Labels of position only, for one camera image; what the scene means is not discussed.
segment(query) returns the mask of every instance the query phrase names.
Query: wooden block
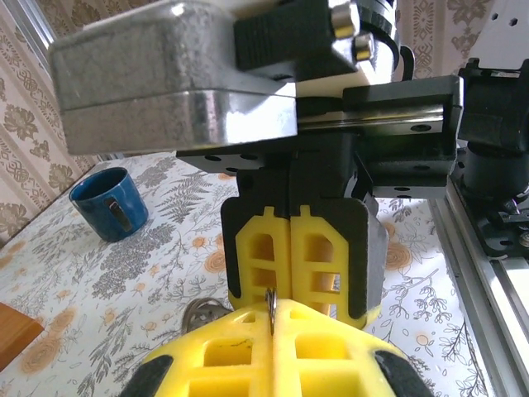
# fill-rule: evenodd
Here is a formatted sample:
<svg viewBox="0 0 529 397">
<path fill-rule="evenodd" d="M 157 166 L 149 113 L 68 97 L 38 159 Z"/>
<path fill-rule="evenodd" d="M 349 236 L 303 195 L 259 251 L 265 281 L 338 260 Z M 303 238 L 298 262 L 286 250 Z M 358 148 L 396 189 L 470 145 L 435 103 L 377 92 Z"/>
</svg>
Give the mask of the wooden block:
<svg viewBox="0 0 529 397">
<path fill-rule="evenodd" d="M 34 319 L 0 304 L 0 371 L 18 356 L 44 328 Z"/>
</svg>

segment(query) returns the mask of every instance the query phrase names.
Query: mug handle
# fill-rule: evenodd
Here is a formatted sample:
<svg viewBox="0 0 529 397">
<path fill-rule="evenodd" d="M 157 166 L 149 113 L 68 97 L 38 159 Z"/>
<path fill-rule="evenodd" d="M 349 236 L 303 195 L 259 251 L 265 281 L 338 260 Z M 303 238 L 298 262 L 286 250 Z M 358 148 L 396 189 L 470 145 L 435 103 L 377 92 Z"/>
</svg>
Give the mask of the mug handle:
<svg viewBox="0 0 529 397">
<path fill-rule="evenodd" d="M 132 223 L 129 220 L 128 216 L 125 214 L 123 209 L 120 207 L 117 200 L 113 197 L 105 198 L 104 200 L 105 205 L 108 206 L 108 209 L 110 210 L 110 213 L 114 216 L 114 218 L 119 222 L 119 224 L 123 227 L 123 230 L 125 232 L 129 232 L 132 230 Z"/>
</svg>

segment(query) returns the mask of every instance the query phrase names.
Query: blue mug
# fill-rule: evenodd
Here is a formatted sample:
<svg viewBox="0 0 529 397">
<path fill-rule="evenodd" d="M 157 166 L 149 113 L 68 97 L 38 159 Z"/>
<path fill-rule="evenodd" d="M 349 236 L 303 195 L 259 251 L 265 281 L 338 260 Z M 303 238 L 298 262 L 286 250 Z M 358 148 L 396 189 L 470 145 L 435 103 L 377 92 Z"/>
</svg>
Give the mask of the blue mug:
<svg viewBox="0 0 529 397">
<path fill-rule="evenodd" d="M 119 242 L 130 236 L 149 217 L 131 176 L 122 167 L 90 175 L 72 189 L 69 199 L 106 242 Z"/>
</svg>

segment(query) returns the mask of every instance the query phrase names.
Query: silver screw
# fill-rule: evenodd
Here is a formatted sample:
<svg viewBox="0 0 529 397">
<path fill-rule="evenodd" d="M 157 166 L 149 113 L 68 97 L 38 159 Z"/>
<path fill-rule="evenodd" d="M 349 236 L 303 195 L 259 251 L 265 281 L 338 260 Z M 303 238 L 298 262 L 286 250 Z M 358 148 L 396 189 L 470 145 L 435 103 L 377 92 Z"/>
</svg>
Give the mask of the silver screw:
<svg viewBox="0 0 529 397">
<path fill-rule="evenodd" d="M 331 23 L 336 39 L 346 39 L 358 35 L 360 15 L 356 2 L 346 0 L 331 8 Z"/>
<path fill-rule="evenodd" d="M 266 289 L 266 293 L 264 294 L 264 300 L 266 300 L 266 303 L 268 305 L 268 317 L 270 321 L 270 333 L 272 336 L 274 335 L 274 327 L 275 327 L 275 312 L 278 307 L 278 291 L 276 288 L 273 289 Z"/>
<path fill-rule="evenodd" d="M 529 248 L 529 232 L 524 232 L 520 235 L 520 245 Z"/>
<path fill-rule="evenodd" d="M 371 33 L 365 33 L 355 37 L 355 59 L 357 62 L 370 60 L 374 53 L 374 38 Z"/>
</svg>

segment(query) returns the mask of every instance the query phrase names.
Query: metal rod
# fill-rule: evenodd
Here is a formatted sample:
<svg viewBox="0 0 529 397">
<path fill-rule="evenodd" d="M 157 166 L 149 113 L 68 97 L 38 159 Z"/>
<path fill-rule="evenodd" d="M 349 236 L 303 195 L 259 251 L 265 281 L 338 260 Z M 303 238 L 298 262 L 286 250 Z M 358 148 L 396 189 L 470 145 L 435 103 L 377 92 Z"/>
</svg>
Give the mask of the metal rod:
<svg viewBox="0 0 529 397">
<path fill-rule="evenodd" d="M 298 131 L 363 127 L 370 135 L 424 134 L 441 132 L 444 109 L 441 105 L 392 108 L 377 111 L 329 112 L 298 120 Z"/>
<path fill-rule="evenodd" d="M 464 303 L 467 328 L 479 347 L 478 361 L 488 372 L 485 382 L 489 381 L 496 395 L 529 395 L 522 324 L 493 263 L 481 250 L 452 182 L 445 199 L 429 203 L 452 280 Z"/>
<path fill-rule="evenodd" d="M 45 71 L 50 74 L 46 54 L 55 33 L 35 0 L 2 0 Z"/>
</svg>

